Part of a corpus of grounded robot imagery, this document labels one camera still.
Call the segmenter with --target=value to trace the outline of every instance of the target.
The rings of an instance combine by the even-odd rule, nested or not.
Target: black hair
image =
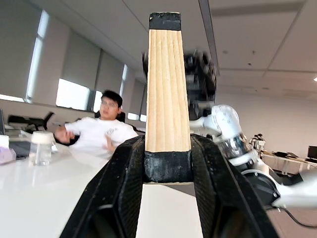
[[[111,100],[114,100],[118,104],[119,108],[122,106],[122,98],[116,92],[113,92],[113,91],[110,91],[110,90],[105,90],[103,92],[103,95],[101,96],[101,99],[103,97],[110,98]]]

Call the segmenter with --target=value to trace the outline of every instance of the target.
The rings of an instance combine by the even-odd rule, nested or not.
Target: white t-shirt
[[[80,135],[78,141],[70,147],[91,155],[110,159],[112,153],[104,148],[107,145],[106,135],[110,136],[115,147],[138,134],[132,126],[118,120],[100,120],[83,118],[65,125],[67,131]]]

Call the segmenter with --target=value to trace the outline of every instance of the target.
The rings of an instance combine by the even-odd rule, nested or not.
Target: paper
[[[9,148],[9,136],[7,135],[0,135],[0,147],[2,148]]]

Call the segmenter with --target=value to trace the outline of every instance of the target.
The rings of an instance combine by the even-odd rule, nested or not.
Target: man's hand
[[[110,136],[106,135],[106,140],[107,140],[107,144],[104,145],[104,148],[108,151],[111,151],[112,153],[115,151],[115,146],[112,143],[112,140],[110,138]]]
[[[62,143],[69,143],[70,139],[74,139],[75,135],[71,131],[67,131],[66,128],[59,128],[55,132],[55,137]]]

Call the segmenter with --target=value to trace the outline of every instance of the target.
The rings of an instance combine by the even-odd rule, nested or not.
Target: white desk
[[[301,172],[303,170],[304,166],[306,166],[306,170],[309,170],[311,168],[311,166],[317,168],[317,164],[316,163],[305,161],[304,158],[284,158],[284,157],[279,157],[279,156],[276,156],[276,155],[268,155],[268,154],[262,154],[262,157],[263,157],[263,161],[265,163],[267,163],[267,160],[266,160],[267,158],[274,158],[275,160],[282,160],[283,161],[283,167],[282,167],[281,171],[282,171],[283,175],[287,175],[288,174],[288,169],[289,169],[289,166],[290,166],[290,162],[300,164],[298,172]]]
[[[49,166],[0,166],[0,237],[57,238],[106,160],[57,145]]]
[[[47,167],[31,166],[28,160],[0,166],[0,238],[58,238],[86,185],[106,164],[57,147]],[[149,236],[201,238],[195,197],[143,185],[137,238]]]

